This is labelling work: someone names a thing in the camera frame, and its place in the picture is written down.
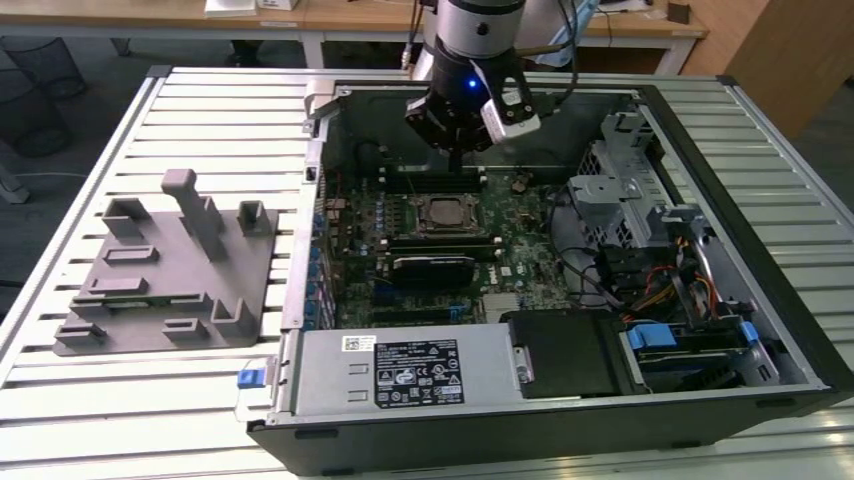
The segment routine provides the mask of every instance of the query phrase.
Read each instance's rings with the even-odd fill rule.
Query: blue tab
[[[636,328],[628,330],[628,345],[631,345],[632,350],[643,348],[643,337],[640,337],[640,332]]]
[[[265,369],[246,368],[237,373],[237,388],[245,390],[246,388],[264,388],[264,373]]]
[[[644,347],[675,347],[676,339],[669,327],[663,323],[644,323],[628,331],[628,344],[632,350]]]
[[[756,332],[756,327],[752,326],[751,322],[741,322],[740,327],[744,338],[747,338],[747,343],[752,345],[759,341],[759,332]]]

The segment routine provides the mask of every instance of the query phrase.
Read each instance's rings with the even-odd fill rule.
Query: motherboard
[[[336,328],[486,323],[568,307],[545,230],[557,188],[524,170],[332,177]]]

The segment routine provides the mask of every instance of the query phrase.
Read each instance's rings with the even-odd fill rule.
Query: barcode sticker
[[[372,352],[376,335],[352,335],[341,337],[341,352]]]

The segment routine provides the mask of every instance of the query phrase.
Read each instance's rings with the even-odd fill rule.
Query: warning label
[[[464,403],[456,340],[373,345],[378,408]]]

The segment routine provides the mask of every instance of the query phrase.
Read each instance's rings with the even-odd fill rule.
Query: aluminum slotted table
[[[234,374],[274,354],[288,253],[310,139],[309,79],[400,80],[392,71],[153,69],[0,328],[0,469],[3,479],[292,478],[234,417]],[[565,82],[533,74],[531,81]],[[854,217],[736,86],[711,78],[587,76],[655,84],[845,360],[854,360]],[[249,348],[57,357],[70,298],[106,233],[97,214],[158,192],[168,168],[192,168],[221,209],[278,209],[262,341]],[[676,187],[684,187],[672,172]],[[242,397],[241,419],[268,408]],[[713,446],[452,467],[366,478],[848,478],[851,403],[768,422]]]

